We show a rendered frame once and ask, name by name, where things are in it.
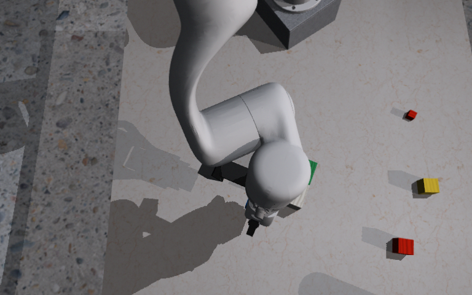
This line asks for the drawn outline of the green cube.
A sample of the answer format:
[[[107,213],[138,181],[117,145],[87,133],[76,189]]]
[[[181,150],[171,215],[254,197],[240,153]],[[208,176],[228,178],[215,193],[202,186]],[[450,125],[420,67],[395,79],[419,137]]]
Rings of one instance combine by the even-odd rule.
[[[313,162],[313,161],[311,161],[311,160],[309,160],[309,162],[310,162],[310,167],[311,167],[311,176],[310,176],[310,181],[309,181],[309,184],[308,184],[308,185],[310,185],[311,180],[312,180],[312,178],[313,178],[313,174],[314,174],[315,169],[316,169],[316,167],[317,167],[317,163],[316,163],[316,162]]]

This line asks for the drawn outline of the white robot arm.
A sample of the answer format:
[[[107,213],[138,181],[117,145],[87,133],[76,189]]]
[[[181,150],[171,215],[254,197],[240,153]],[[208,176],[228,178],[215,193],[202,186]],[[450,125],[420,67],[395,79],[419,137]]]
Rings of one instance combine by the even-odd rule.
[[[169,92],[187,142],[202,163],[198,174],[245,187],[254,216],[263,219],[300,196],[310,181],[289,93],[269,82],[201,111],[195,99],[206,66],[253,15],[258,0],[173,1],[181,32]],[[232,162],[252,152],[248,168]]]

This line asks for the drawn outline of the yellow cube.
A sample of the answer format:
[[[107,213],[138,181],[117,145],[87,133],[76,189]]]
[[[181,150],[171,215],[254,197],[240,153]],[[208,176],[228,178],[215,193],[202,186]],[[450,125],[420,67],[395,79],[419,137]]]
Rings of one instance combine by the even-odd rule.
[[[437,194],[439,193],[439,184],[437,178],[423,178],[417,180],[418,194]]]

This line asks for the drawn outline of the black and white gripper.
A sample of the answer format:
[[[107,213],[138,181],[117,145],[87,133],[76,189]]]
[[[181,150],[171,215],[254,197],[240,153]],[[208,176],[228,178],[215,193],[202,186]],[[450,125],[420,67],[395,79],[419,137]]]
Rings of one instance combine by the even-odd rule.
[[[245,217],[247,219],[250,219],[250,220],[248,221],[249,228],[248,228],[246,234],[249,235],[249,236],[253,236],[255,230],[259,227],[259,225],[269,227],[273,223],[273,221],[274,221],[276,215],[278,214],[278,212],[279,212],[279,210],[278,211],[271,211],[269,214],[266,213],[264,215],[263,219],[256,218],[254,216],[255,208],[253,208],[253,204],[248,199],[248,203],[247,203],[246,210],[245,210]]]

